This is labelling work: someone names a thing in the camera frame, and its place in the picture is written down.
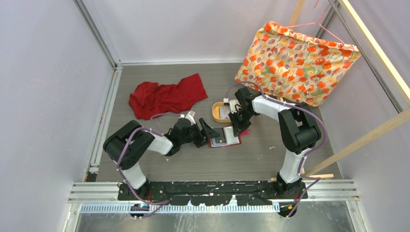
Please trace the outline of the red card holder wallet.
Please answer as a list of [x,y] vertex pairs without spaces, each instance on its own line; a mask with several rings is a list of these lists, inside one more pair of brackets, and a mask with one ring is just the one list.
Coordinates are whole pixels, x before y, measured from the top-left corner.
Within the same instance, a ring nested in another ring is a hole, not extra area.
[[250,134],[250,130],[247,129],[244,132],[240,133],[238,136],[234,136],[233,127],[213,127],[213,130],[218,132],[220,135],[216,138],[212,138],[209,141],[210,148],[219,148],[226,147],[231,145],[241,144],[241,137]]

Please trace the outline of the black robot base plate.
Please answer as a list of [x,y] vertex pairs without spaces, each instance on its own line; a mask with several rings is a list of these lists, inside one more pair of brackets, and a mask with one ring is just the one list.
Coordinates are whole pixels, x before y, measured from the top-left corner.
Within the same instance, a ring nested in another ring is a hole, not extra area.
[[150,203],[186,206],[238,206],[269,205],[273,200],[295,203],[305,199],[305,183],[283,190],[276,182],[256,181],[151,181],[141,191],[131,191],[125,182],[117,183],[119,201],[137,201],[140,198]]

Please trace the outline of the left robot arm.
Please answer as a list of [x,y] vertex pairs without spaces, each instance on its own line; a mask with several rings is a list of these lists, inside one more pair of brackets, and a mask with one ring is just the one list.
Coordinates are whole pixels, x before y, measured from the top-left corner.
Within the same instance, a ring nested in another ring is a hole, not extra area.
[[143,200],[148,194],[148,179],[143,174],[139,160],[146,151],[172,156],[184,144],[192,143],[197,148],[208,144],[221,135],[200,118],[199,123],[187,117],[179,118],[165,134],[155,133],[131,120],[103,143],[103,150],[116,164],[120,175],[129,184],[130,194]]

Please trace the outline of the yellow oval tray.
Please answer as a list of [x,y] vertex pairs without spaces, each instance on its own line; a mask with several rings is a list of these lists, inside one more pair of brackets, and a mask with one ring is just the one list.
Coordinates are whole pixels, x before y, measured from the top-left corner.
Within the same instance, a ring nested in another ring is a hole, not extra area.
[[230,118],[228,120],[220,119],[219,108],[225,106],[223,102],[217,102],[212,106],[212,116],[215,122],[218,123],[231,123]]

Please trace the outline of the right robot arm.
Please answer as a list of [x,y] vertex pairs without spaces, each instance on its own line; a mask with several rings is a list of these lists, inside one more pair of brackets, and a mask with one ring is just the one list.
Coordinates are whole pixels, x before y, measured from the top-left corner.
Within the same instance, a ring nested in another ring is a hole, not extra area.
[[275,190],[278,196],[289,198],[301,185],[300,171],[305,163],[306,153],[311,151],[321,138],[317,124],[318,117],[312,114],[309,105],[286,103],[261,93],[251,93],[243,87],[229,101],[228,114],[234,136],[248,129],[253,116],[265,115],[279,123],[286,154],[282,168],[277,174]]

